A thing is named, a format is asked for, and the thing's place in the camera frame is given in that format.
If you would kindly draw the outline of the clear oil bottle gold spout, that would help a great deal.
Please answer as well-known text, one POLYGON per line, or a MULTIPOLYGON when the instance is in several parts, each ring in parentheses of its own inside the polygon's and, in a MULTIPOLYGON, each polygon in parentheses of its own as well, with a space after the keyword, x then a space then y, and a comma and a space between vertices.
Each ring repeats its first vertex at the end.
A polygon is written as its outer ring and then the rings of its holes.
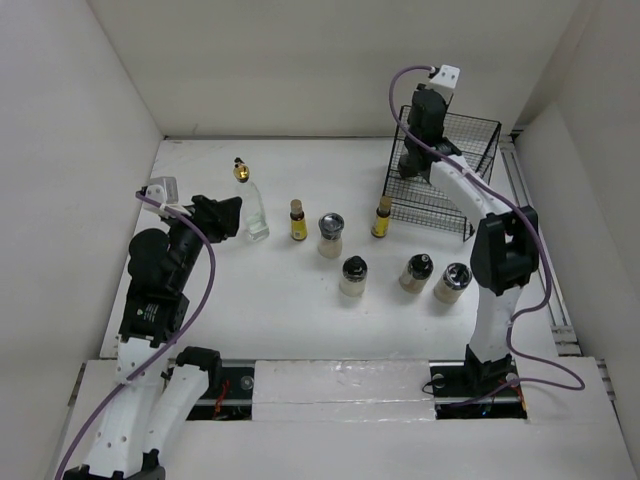
POLYGON ((250 169, 239 157, 234 159, 233 174, 238 195, 242 198, 241 217, 247 236, 260 241, 270 234, 262 195, 250 176, 250 169))

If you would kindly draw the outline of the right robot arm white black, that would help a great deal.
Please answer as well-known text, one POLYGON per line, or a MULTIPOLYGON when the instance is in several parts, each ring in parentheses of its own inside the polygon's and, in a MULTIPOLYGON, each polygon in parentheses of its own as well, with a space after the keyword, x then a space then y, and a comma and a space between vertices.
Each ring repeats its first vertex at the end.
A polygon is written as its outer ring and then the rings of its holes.
POLYGON ((423 177, 440 190, 471 223, 475 240, 470 270, 479 286, 474 332, 461 366, 442 372, 447 396, 477 397, 497 388, 512 369, 507 333, 523 288, 539 266, 534 236, 536 212, 515 212, 496 195, 444 134, 445 96, 420 84, 407 119, 406 155, 399 162, 404 178, 423 177))

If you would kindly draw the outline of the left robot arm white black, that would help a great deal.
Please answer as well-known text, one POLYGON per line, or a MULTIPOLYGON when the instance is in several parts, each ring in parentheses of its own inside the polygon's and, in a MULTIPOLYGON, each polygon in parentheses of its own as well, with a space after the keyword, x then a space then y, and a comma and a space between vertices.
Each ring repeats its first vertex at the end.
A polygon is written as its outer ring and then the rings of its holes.
POLYGON ((71 441, 57 479, 163 479, 172 444, 196 402, 222 387, 219 352, 177 341, 194 324, 213 289, 213 244, 234 237, 242 200, 202 195, 191 204, 136 194, 169 227, 146 229, 129 243, 114 387, 71 441))

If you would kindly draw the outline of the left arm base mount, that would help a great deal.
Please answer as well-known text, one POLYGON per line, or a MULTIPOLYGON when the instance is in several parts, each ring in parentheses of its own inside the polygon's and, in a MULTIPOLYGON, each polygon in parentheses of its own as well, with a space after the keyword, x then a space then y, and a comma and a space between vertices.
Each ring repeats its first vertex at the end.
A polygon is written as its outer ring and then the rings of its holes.
POLYGON ((189 421, 248 421, 252 418, 254 364, 222 368, 219 386, 209 389, 189 413, 189 421))

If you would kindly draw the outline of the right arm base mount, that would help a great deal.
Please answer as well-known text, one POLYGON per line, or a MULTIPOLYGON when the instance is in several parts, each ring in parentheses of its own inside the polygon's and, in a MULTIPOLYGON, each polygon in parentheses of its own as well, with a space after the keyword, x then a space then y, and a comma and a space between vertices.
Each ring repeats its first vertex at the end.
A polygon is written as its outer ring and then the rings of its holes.
POLYGON ((521 389, 510 385, 517 368, 511 358, 487 379, 475 380, 464 361, 430 361, 422 392, 434 400, 437 420, 525 420, 521 389))

